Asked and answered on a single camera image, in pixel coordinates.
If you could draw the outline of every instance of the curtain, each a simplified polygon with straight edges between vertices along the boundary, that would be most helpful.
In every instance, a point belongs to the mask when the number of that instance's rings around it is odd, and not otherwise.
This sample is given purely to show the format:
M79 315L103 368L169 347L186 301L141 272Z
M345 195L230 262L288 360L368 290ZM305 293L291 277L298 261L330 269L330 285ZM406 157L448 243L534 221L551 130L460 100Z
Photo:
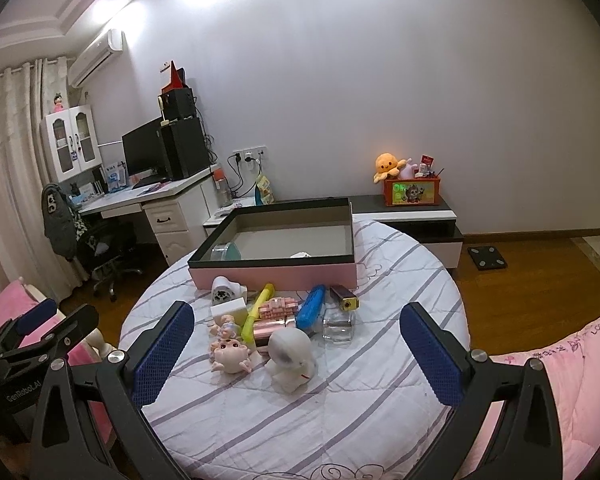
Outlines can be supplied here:
M45 237L40 194L50 181L40 125L56 93L68 103L67 62L36 60L0 76L0 291L22 276L61 301L84 272Z

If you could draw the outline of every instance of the air conditioner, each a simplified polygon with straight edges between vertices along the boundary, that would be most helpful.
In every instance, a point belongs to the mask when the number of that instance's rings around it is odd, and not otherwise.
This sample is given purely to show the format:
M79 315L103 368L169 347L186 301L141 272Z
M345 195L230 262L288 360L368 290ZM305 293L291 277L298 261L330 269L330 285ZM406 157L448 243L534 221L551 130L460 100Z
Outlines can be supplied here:
M87 78L112 57L122 53L122 31L108 30L90 44L69 69L69 84L74 88L84 85Z

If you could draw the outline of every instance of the yellow stick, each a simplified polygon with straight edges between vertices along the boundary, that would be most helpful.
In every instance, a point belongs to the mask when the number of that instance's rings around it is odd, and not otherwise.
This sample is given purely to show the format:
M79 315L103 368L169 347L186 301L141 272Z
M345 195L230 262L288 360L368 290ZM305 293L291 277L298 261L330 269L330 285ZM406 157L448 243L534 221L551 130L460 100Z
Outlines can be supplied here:
M247 316L247 321L244 322L244 326L242 327L242 340L247 344L252 344L254 342L253 339L253 323L260 317L260 313L258 309L260 305L265 301L268 301L276 293L276 289L273 288L272 283L267 283L262 289L262 292L258 296L258 299L251 307L249 311L249 315Z

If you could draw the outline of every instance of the pink pillow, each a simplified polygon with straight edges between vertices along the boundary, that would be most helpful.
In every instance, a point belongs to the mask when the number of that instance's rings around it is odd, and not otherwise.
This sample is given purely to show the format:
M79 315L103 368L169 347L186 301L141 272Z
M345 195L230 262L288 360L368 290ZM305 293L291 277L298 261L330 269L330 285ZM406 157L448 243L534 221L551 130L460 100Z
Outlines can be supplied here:
M546 366L560 421L563 480L573 480L600 447L600 318L551 346L491 358L523 365L531 357ZM480 461L501 409L502 402L491 405L460 478Z
M11 282L0 293L0 327L9 319L16 319L18 316L28 312L37 304L38 302L32 299L29 294L27 294L27 290L19 280ZM62 319L62 316L56 314L47 322L35 329L31 334L27 335L22 340L20 346L23 347L37 343L40 341L40 338L43 335L60 323ZM85 341L82 341L69 352L68 360L71 366L100 362L95 350L91 348ZM111 433L111 423L109 421L109 417L107 416L107 410L105 410L104 405L101 402L90 401L89 404L91 407L91 413L93 414L98 430L100 431L100 436L102 437L103 441L106 442Z

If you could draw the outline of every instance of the round table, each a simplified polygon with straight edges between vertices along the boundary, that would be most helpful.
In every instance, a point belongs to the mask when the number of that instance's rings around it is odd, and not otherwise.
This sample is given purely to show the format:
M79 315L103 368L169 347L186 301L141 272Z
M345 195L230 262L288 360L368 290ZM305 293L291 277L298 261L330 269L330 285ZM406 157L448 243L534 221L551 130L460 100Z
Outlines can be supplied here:
M383 224L354 221L354 244L360 308L353 341L338 346L314 335L317 373L292 394L281 393L262 364L251 374L211 372L211 297L191 280L188 257L129 313L122 349L174 301L194 309L193 336L156 402L143 409L192 478L401 480L442 428L447 409L400 336L398 316L419 301L468 348L458 288L425 247ZM276 294L304 299L307 291Z

